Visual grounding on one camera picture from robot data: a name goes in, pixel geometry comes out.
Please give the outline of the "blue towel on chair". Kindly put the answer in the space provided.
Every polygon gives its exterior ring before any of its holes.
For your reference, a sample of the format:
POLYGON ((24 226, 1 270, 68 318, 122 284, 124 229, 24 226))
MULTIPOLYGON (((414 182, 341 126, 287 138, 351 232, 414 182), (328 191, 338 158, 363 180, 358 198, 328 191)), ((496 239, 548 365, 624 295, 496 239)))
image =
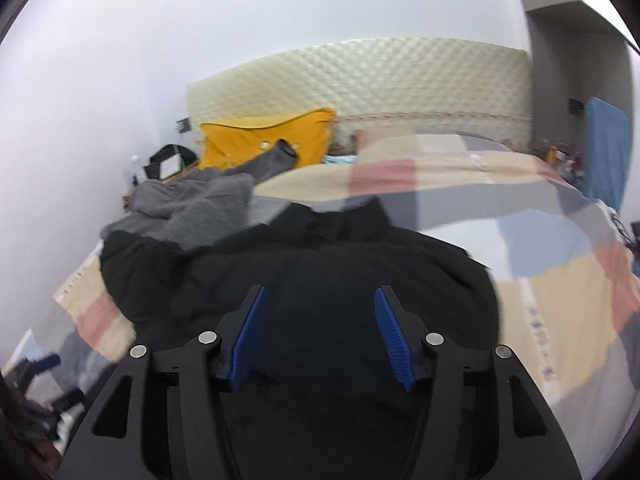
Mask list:
POLYGON ((582 192, 620 211, 626 190, 630 122, 623 110, 594 96, 585 105, 586 151, 582 192))

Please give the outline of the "wall socket panel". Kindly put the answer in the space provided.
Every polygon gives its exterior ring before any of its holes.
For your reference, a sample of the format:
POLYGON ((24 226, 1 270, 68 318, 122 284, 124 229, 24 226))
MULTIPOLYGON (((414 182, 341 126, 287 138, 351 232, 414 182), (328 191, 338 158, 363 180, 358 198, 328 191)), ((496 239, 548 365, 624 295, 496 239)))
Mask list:
POLYGON ((187 133, 191 130, 191 123, 189 118, 183 118, 176 122, 177 132, 180 134, 187 133))

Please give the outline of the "white spray bottle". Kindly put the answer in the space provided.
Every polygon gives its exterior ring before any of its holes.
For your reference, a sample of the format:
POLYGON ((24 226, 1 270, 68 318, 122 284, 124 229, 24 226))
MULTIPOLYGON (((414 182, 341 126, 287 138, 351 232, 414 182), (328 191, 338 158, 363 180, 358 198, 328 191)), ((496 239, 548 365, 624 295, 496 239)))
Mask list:
POLYGON ((143 176, 140 174, 140 170, 142 169, 140 164, 140 159, 137 155, 132 155, 130 157, 130 166, 131 166, 131 180, 134 186, 139 185, 143 181, 143 176))

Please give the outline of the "black bag on nightstand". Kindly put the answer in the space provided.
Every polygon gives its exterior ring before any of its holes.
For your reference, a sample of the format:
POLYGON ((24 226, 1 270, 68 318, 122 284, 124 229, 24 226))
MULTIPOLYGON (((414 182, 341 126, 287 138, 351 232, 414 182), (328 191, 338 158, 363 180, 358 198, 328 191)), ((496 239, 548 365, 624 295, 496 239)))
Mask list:
POLYGON ((198 161, 198 155, 190 148, 179 144, 167 144, 152 155, 144 167, 146 176, 152 180, 169 179, 198 161))

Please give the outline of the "patchwork checked duvet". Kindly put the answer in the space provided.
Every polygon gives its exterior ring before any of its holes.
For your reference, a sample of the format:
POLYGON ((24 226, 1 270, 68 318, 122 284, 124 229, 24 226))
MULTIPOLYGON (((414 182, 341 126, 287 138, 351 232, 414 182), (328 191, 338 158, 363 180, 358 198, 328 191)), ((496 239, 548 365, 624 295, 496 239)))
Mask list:
MULTIPOLYGON (((584 479, 612 478, 639 442, 639 278, 615 211, 533 155, 470 134, 378 141, 346 165, 314 165, 254 188, 247 226, 288 203, 340 210, 378 196, 396 226, 487 266, 500 336, 553 408, 584 479)), ((107 297, 96 249, 10 359, 60 352, 63 390, 89 391, 134 330, 107 297)))

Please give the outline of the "small bottles on desk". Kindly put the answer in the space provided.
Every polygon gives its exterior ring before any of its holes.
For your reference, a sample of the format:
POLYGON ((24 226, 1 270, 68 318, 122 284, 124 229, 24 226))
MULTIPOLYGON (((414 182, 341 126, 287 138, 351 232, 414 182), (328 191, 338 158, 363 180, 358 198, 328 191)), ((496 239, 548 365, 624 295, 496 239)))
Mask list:
POLYGON ((584 176, 582 153, 571 151, 564 142, 552 143, 544 139, 532 148, 532 154, 542 159, 567 182, 577 183, 584 176))

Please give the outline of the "cream quilted headboard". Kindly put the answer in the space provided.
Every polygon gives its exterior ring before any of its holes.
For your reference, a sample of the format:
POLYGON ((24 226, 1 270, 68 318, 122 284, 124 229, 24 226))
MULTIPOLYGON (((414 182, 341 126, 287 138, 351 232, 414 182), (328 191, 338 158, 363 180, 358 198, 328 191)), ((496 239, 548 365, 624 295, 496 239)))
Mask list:
POLYGON ((366 38, 256 58, 186 87, 196 140, 224 118, 334 110, 332 140, 361 128, 459 130, 523 151, 532 138, 532 68, 525 51, 426 37, 366 38))

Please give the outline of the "black puffer jacket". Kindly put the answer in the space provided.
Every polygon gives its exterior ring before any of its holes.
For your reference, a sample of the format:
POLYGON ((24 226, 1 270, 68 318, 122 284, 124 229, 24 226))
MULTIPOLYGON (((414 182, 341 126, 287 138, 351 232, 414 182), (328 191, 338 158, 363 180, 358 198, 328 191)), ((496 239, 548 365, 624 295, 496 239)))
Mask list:
POLYGON ((396 380, 374 316, 401 305, 462 347, 487 350, 498 300, 461 248, 393 226, 379 200, 344 211, 293 204, 267 224, 185 250, 127 232, 104 243, 106 290, 153 350, 182 346, 268 295, 252 374, 222 400, 247 479, 396 479, 420 413, 396 380))

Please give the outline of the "pink pillow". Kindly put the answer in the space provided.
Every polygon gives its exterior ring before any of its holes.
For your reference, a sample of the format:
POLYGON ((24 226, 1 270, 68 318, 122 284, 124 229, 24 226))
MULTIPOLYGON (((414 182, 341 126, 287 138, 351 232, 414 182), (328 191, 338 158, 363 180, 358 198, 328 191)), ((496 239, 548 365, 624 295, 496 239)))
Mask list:
POLYGON ((352 137, 356 142, 356 153, 360 154, 366 148, 378 141, 385 139, 399 138, 400 136, 412 136, 413 130, 409 127, 371 127, 357 129, 352 133, 352 137))

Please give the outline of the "yellow pillow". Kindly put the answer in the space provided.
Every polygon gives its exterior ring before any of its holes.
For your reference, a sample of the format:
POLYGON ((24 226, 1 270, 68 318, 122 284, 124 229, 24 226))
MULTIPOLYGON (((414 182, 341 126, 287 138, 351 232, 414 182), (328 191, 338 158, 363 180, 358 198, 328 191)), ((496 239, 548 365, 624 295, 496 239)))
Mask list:
POLYGON ((295 168, 320 164, 331 141, 332 108, 321 107, 285 116, 226 118, 202 122, 201 169, 240 166, 285 140, 297 155, 295 168))

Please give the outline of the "grey fleece garment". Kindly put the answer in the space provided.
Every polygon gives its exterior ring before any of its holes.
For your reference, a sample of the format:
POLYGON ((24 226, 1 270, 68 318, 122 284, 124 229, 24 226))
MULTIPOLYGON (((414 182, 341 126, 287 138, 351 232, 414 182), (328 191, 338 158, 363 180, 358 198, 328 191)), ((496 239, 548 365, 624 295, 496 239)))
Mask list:
POLYGON ((254 186, 294 168, 297 155, 285 140, 240 166, 191 169, 168 185, 140 188, 126 216, 100 233, 124 231, 175 243, 182 249, 213 245, 246 227, 254 186))

